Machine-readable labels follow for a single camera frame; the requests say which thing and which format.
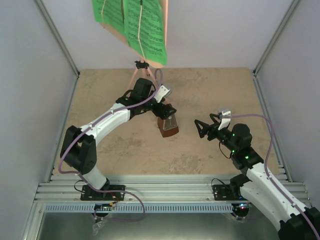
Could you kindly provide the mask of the clear plastic metronome cover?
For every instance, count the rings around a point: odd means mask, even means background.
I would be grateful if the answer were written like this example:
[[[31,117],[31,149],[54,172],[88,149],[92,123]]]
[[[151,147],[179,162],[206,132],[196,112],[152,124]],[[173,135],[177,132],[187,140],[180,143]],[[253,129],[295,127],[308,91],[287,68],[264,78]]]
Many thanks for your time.
[[[163,121],[163,130],[170,131],[178,126],[177,119],[174,115],[169,116],[167,119]]]

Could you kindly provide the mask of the brown wooden metronome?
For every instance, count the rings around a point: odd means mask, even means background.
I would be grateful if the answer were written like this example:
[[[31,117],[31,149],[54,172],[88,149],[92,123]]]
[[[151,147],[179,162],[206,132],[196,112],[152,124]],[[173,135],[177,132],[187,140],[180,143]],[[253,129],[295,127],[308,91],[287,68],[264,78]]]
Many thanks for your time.
[[[172,137],[179,132],[176,111],[170,103],[165,103],[157,117],[157,126],[163,138]]]

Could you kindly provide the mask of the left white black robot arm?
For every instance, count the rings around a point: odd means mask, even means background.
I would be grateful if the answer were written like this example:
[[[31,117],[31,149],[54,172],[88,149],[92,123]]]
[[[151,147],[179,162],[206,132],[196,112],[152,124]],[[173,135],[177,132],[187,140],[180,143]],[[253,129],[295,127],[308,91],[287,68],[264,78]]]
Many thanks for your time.
[[[139,78],[132,89],[119,97],[112,107],[95,120],[81,126],[70,126],[64,136],[60,161],[75,169],[99,200],[108,197],[110,182],[97,166],[97,146],[108,134],[133,117],[151,111],[166,120],[176,109],[165,103],[172,90],[164,84]]]

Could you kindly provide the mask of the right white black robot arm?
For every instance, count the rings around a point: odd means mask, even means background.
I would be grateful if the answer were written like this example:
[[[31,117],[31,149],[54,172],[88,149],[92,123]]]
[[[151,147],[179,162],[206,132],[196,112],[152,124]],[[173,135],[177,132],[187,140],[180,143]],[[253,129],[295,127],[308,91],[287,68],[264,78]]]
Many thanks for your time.
[[[212,124],[195,120],[200,138],[217,139],[230,150],[229,159],[241,173],[230,179],[229,193],[236,200],[252,203],[275,227],[281,240],[318,240],[320,212],[307,207],[272,174],[267,159],[252,147],[250,128],[237,123],[229,130],[230,111],[210,114]]]

